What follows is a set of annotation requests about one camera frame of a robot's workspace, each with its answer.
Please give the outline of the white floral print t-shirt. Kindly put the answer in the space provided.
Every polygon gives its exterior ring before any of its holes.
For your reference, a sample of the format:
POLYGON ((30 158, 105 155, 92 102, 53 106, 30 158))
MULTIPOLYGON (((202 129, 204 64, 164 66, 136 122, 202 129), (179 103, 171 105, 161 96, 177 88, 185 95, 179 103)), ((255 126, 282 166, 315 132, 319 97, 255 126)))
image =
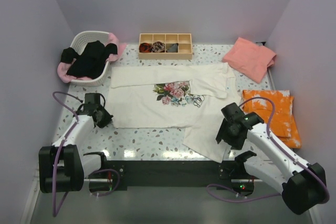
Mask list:
POLYGON ((227 144, 216 136, 222 108, 239 103, 226 63, 199 66, 117 67, 106 103, 116 128, 183 128, 183 144, 220 163, 227 144))

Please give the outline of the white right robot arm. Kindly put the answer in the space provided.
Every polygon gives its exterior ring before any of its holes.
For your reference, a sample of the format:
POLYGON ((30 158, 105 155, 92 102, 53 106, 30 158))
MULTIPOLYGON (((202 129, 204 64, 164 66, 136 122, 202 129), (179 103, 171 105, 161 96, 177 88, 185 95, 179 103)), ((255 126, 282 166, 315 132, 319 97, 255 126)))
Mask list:
POLYGON ((245 141, 256 145, 271 161, 263 161, 254 151, 244 151, 235 157, 234 173, 239 178, 252 175, 271 186, 286 206, 300 215, 330 199, 324 168, 310 164, 287 147, 271 132, 270 126, 255 112, 244 113, 231 103, 221 110, 224 119, 216 141, 242 150, 245 141))

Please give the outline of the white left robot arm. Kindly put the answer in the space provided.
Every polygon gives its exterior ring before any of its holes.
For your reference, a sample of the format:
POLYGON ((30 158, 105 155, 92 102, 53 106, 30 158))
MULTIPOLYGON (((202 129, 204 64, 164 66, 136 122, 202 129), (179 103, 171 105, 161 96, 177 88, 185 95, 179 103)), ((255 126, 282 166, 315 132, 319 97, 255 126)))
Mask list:
POLYGON ((83 141, 95 129, 112 122, 101 93, 86 93, 70 126, 51 146, 39 150, 39 184, 43 193, 80 191, 91 173, 97 178, 108 174, 104 152, 79 153, 83 141))

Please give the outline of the black garment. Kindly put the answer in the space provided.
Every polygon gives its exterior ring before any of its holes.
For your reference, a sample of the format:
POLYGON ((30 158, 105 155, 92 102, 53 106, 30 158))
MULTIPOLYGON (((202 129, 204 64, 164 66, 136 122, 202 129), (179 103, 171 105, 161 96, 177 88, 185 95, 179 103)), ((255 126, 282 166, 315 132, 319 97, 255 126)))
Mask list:
POLYGON ((100 41, 87 43, 82 54, 73 48, 64 49, 60 63, 65 64, 65 74, 75 78, 98 78, 110 56, 118 55, 118 46, 109 43, 106 46, 100 41))

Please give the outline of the light pink garment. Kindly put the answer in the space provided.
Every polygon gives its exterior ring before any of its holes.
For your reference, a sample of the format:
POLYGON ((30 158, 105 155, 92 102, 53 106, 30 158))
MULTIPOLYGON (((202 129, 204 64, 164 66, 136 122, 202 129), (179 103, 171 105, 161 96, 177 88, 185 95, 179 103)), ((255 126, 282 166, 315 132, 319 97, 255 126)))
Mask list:
POLYGON ((126 48, 113 33, 79 33, 71 46, 61 53, 58 77, 64 83, 90 82, 103 77, 104 69, 119 60, 126 48))

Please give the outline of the orange tie-dye folded shirt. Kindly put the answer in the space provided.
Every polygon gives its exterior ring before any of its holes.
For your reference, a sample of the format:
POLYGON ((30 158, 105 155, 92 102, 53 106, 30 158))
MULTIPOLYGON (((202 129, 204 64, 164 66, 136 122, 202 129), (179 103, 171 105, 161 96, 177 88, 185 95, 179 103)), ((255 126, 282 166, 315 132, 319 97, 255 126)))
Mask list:
POLYGON ((289 148, 299 149, 301 138, 292 113, 293 99, 288 90, 243 90, 246 113, 257 113, 264 122, 271 120, 270 130, 289 148))

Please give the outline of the white plastic laundry basket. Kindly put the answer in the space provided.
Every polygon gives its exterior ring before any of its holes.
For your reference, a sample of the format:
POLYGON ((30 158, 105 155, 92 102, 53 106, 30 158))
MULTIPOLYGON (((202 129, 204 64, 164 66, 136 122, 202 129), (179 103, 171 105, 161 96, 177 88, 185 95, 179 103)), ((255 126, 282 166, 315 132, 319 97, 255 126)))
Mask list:
MULTIPOLYGON (((93 30, 83 31, 74 37, 70 47, 73 48, 78 54, 82 54, 87 43, 98 40, 101 43, 106 44, 108 42, 108 39, 109 39, 109 33, 106 31, 93 31, 93 30)), ((105 82, 107 78, 107 72, 109 69, 110 69, 110 63, 107 61, 105 63, 102 74, 98 78, 92 80, 73 79, 70 81, 70 83, 82 87, 97 87, 105 82)))

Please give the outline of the salmon pink folded shirt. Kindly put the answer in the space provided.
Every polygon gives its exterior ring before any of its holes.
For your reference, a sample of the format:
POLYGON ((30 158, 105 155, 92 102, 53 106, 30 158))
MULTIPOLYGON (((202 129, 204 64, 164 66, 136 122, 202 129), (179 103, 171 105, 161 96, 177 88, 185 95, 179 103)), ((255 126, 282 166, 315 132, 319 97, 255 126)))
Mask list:
POLYGON ((252 81, 261 83, 267 69, 274 65, 275 57, 276 53, 271 49, 239 37, 231 50, 223 56, 222 62, 228 63, 252 81))

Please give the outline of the orange navy rolled tie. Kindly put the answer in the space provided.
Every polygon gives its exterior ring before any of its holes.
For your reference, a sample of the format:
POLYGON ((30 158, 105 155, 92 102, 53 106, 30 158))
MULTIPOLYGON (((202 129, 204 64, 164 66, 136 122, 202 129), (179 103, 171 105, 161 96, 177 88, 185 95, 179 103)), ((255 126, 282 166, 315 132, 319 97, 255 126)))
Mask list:
POLYGON ((147 42, 143 42, 139 44, 139 52, 142 52, 142 53, 152 52, 152 44, 147 43, 147 42))

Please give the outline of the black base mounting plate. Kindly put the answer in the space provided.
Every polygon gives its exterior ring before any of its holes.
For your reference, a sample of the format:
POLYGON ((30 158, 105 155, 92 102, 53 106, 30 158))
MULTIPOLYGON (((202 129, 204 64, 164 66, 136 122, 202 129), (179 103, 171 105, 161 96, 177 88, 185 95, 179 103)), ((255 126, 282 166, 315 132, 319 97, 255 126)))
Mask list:
POLYGON ((206 187, 219 184, 250 196, 256 178, 248 175, 235 161, 107 161, 111 171, 90 175, 91 193, 127 190, 128 187, 206 187))

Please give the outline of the wooden compartment organizer box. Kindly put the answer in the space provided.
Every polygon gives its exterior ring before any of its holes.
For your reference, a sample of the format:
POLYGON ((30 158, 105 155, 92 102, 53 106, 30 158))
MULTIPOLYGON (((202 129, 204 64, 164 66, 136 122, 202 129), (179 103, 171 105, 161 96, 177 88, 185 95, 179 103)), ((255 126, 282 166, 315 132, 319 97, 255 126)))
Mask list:
POLYGON ((191 34, 174 34, 174 33, 141 33, 139 35, 139 44, 147 42, 153 44, 155 41, 165 43, 165 52, 161 53, 138 53, 141 60, 192 60, 193 58, 193 44, 191 34), (177 53, 166 52, 167 45, 179 44, 177 53))

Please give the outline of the floral rolled tie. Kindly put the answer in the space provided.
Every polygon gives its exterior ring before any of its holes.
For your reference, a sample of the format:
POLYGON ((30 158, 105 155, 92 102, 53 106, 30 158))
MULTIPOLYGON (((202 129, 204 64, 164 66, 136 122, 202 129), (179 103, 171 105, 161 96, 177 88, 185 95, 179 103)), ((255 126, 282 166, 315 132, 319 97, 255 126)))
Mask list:
POLYGON ((161 41, 155 41, 152 44, 152 52, 154 52, 154 53, 165 52, 165 43, 163 43, 161 41))

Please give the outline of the grey folded cloth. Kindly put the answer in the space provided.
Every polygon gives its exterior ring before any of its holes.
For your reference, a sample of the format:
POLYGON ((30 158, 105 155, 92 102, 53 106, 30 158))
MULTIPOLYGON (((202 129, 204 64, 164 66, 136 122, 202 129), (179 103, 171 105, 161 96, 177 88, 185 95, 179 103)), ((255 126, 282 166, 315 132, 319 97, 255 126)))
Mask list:
POLYGON ((178 43, 167 45, 166 52, 177 53, 178 52, 178 43))

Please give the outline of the aluminium frame rail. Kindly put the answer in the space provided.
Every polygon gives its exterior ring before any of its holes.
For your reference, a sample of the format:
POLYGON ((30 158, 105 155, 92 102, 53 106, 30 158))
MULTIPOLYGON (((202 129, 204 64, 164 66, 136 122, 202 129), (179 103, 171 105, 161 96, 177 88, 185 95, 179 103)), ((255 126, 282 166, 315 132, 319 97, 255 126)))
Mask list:
POLYGON ((203 187, 130 187, 109 196, 89 193, 88 184, 69 193, 52 216, 51 194, 35 186, 21 223, 323 223, 317 207, 292 213, 280 197, 247 203, 215 199, 203 187))

